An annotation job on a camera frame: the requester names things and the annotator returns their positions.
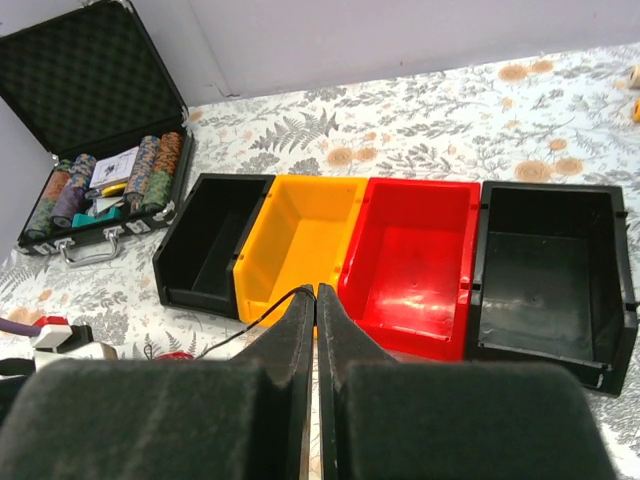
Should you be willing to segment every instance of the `red storage bin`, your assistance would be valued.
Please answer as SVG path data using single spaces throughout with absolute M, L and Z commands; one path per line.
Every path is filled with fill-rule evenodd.
M 373 178 L 338 295 L 382 347 L 462 360 L 480 184 Z

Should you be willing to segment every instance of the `black case lid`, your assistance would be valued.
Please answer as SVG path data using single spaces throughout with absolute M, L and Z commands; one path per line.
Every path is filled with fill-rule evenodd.
M 60 157 L 180 119 L 184 107 L 133 6 L 112 0 L 0 39 L 0 95 Z

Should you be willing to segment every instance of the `yellow object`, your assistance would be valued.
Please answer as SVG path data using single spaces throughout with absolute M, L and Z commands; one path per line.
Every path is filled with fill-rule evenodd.
M 256 320 L 300 285 L 336 288 L 366 187 L 366 178 L 276 177 L 233 269 L 240 320 Z
M 118 195 L 124 192 L 124 189 L 127 188 L 126 183 L 119 183 L 118 185 L 112 185 L 111 187 L 107 187 L 100 192 L 100 195 L 103 197 L 112 197 L 113 195 Z
M 640 99 L 636 100 L 636 104 L 633 106 L 631 118 L 633 118 L 633 121 L 636 123 L 640 122 Z

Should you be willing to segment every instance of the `plastic bin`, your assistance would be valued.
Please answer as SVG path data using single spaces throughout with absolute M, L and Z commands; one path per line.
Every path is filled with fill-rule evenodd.
M 300 285 L 336 287 L 366 186 L 365 178 L 276 178 L 233 270 L 240 320 L 256 320 Z
M 200 175 L 153 258 L 160 303 L 238 318 L 233 266 L 274 178 Z
M 480 184 L 375 178 L 338 295 L 382 347 L 462 360 Z
M 619 187 L 485 183 L 467 356 L 619 394 L 638 330 L 625 217 Z

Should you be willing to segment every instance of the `table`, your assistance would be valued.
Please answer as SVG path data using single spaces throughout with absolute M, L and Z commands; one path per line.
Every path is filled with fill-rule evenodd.
M 189 188 L 201 172 L 621 185 L 640 298 L 640 125 L 630 116 L 640 92 L 627 88 L 637 62 L 640 43 L 201 106 L 188 121 L 197 139 Z M 147 344 L 156 355 L 197 354 L 243 325 L 159 304 L 151 257 L 164 233 L 75 270 L 60 256 L 13 252 L 0 272 L 0 314 L 24 323 L 63 314 L 122 358 L 143 358 Z M 257 330 L 211 357 L 234 355 Z M 29 354 L 27 341 L 0 337 L 1 357 Z M 640 350 L 619 399 L 588 397 L 621 478 L 640 479 Z M 311 478 L 319 456 L 316 364 Z

